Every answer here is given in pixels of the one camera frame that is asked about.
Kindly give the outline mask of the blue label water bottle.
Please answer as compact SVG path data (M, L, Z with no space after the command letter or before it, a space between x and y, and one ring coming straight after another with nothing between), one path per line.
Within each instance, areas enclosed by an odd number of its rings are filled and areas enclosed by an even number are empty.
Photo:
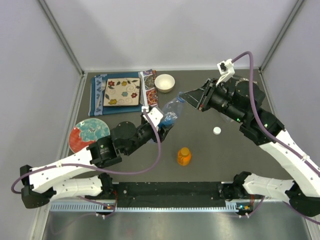
M171 126L174 125L177 119L180 117L185 100L181 98L182 92L179 92L178 95L169 101L162 109L163 118L160 122L160 126Z

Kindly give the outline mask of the large clear plastic bottle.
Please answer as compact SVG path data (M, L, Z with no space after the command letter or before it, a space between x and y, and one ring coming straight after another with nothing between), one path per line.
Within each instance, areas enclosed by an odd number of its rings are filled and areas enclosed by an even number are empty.
M234 122L234 120L232 118L230 118L229 116L223 114L223 113L220 113L220 116L221 118L226 122L226 123L232 123Z

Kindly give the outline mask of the white bottle cap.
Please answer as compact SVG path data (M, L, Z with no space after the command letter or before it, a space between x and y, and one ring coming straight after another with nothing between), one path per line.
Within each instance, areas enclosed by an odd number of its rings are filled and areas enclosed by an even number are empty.
M212 131L215 135L220 135L222 132L221 128L218 126L214 127Z

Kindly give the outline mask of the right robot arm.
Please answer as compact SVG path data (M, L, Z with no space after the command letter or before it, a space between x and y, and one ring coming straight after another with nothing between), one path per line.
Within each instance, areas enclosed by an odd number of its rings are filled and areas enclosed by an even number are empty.
M284 124L261 107L266 95L256 83L240 77L227 83L208 79L200 88L178 96L200 112L215 109L239 123L240 132L272 156L292 178L281 180L243 171L232 183L237 197L271 197L306 217L320 214L320 170L294 142Z

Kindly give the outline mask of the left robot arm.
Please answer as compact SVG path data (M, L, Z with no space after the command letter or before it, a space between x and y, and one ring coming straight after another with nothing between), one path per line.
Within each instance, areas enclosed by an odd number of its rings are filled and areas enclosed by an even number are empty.
M148 141L162 143L173 124L160 123L155 128L144 120L140 126L123 121L82 150L42 167L20 168L23 187L21 200L27 209L42 207L69 197L109 198L114 192L106 168L122 161Z

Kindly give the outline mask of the orange juice bottle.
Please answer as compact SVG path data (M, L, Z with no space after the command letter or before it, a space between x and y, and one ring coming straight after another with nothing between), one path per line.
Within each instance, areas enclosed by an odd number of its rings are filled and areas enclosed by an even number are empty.
M183 147L178 151L177 162L181 166L187 166L192 158L192 154L187 147Z

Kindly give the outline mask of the cream ceramic bowl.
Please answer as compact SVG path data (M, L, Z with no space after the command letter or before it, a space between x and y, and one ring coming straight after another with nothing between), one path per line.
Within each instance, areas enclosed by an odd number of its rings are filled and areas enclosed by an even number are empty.
M161 74L154 80L154 85L161 93L169 93L175 86L175 78L169 74Z

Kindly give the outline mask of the blue patterned placemat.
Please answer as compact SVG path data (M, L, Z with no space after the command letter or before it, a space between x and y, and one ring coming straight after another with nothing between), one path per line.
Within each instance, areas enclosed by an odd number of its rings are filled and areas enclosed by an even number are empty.
M157 72L97 74L90 80L90 117L141 112L144 107L158 105L155 87Z

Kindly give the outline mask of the dark floral square plate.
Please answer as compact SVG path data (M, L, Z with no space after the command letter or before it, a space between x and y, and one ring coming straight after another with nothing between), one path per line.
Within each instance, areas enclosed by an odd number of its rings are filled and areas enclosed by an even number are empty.
M245 77L242 77L242 76L239 76L239 75L234 75L232 77L232 79L234 80L235 82L235 85L241 83L241 82L249 82L250 80L248 78L245 78Z

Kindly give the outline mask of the cream floral square plate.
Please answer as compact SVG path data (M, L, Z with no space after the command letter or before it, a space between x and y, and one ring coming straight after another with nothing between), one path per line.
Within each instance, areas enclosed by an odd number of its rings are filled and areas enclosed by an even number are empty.
M135 77L109 78L103 96L104 107L138 106L141 80Z

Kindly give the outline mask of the red teal round plate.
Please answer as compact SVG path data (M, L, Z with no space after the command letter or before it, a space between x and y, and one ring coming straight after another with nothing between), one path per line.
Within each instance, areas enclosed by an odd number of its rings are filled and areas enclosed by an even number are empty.
M77 153L97 140L109 136L109 126L98 118L87 118L78 122L69 134L68 145Z

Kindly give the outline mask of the silver fork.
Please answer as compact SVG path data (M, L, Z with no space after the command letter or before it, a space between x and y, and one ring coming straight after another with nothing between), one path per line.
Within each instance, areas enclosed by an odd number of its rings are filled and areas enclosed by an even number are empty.
M100 86L100 93L97 98L97 103L95 105L96 108L98 108L100 106L101 96L102 96L103 92L105 91L105 89L106 89L106 80L102 80L101 86Z

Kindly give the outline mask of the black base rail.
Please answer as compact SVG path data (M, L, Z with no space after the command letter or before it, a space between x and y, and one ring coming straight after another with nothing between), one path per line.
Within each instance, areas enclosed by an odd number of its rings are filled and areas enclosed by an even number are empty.
M213 182L120 182L93 200L117 199L119 208L224 207L225 201L250 200L250 194L232 183Z

